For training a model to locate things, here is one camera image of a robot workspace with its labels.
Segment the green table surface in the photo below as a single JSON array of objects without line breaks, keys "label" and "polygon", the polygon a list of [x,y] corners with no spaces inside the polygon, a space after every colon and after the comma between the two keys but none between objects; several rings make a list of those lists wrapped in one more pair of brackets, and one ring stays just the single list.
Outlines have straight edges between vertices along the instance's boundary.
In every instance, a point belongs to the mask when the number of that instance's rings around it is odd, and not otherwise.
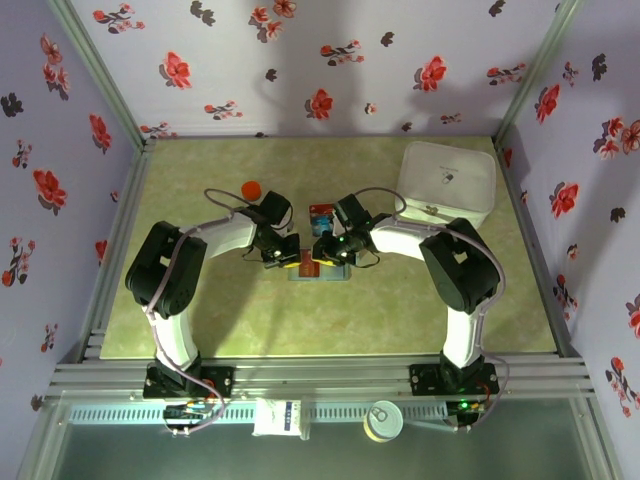
[{"label": "green table surface", "polygon": [[[364,187],[395,188],[406,146],[416,140],[495,151],[488,137],[221,139],[160,141],[153,153],[119,281],[101,358],[150,358],[154,344],[124,275],[151,226],[190,225],[226,212],[203,197],[215,187],[240,193],[247,180],[294,205],[301,245],[313,244],[308,206],[331,203]],[[492,308],[484,345],[494,351],[553,351],[546,314],[497,168],[496,204],[479,232],[507,275]],[[393,197],[363,194],[373,215],[394,210]],[[446,306],[423,262],[387,254],[375,268],[354,269],[347,282],[291,282],[287,270],[265,270],[234,250],[205,262],[189,306],[203,357],[435,353],[446,336]]]}]

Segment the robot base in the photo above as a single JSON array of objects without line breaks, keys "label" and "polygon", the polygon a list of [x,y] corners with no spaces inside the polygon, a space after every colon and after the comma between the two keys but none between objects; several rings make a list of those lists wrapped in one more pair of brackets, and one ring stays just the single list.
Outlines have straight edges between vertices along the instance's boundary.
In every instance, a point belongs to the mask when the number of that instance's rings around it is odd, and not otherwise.
[{"label": "robot base", "polygon": [[496,368],[478,358],[465,368],[458,368],[441,354],[440,363],[414,364],[409,367],[409,381],[414,397],[431,395],[483,395],[484,386],[492,395],[500,391]]},{"label": "robot base", "polygon": [[[201,365],[200,357],[187,369],[187,373],[203,382],[211,382],[213,387],[224,398],[231,397],[233,388],[234,367]],[[142,396],[145,399],[167,398],[205,398],[211,393],[205,388],[182,377],[176,377],[176,372],[169,370],[156,360],[147,365],[147,377],[144,382]]]}]

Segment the white plastic container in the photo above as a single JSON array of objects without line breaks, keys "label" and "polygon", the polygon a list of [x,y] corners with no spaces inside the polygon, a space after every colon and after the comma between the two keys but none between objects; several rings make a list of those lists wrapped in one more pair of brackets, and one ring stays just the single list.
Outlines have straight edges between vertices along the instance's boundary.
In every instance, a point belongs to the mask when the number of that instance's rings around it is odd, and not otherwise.
[{"label": "white plastic container", "polygon": [[[479,228],[495,203],[496,163],[485,152],[413,142],[404,151],[397,191],[407,201],[401,217],[431,223],[463,217]],[[396,199],[396,210],[401,207]]]}]

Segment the white package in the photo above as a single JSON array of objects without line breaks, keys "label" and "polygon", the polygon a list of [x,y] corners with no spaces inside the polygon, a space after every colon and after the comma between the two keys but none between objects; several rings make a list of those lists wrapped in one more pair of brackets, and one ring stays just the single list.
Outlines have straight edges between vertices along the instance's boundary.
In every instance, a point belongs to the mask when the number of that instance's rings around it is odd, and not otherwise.
[{"label": "white package", "polygon": [[300,400],[256,400],[253,435],[285,435],[308,437],[308,428],[302,421]]}]

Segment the white box lid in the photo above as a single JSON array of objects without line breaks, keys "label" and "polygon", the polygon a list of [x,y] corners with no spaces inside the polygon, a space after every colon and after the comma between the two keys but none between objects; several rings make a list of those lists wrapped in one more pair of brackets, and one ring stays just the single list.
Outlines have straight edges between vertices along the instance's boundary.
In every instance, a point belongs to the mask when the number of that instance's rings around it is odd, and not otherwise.
[{"label": "white box lid", "polygon": [[489,213],[495,190],[495,160],[485,152],[427,142],[405,149],[398,193],[407,200]]}]

